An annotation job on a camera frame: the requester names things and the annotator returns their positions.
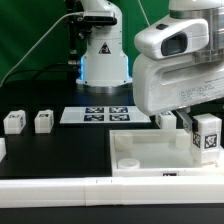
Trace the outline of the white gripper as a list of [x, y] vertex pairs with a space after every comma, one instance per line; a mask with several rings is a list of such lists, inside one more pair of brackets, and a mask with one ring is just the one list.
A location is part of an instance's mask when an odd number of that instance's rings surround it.
[[144, 114], [177, 110], [187, 133], [198, 131], [193, 106], [224, 97], [224, 61], [197, 64], [191, 54], [153, 60], [140, 54], [133, 66], [133, 99]]

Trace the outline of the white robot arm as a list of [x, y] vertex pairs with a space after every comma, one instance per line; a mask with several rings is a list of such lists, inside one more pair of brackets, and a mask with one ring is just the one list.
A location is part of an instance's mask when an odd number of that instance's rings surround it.
[[131, 84], [137, 108], [148, 116], [175, 110], [190, 131], [197, 123], [186, 109], [224, 97], [224, 0], [169, 0], [169, 14], [134, 38], [140, 52], [133, 69], [122, 49], [122, 13], [108, 0], [80, 0], [75, 15], [87, 40], [79, 87], [112, 93]]

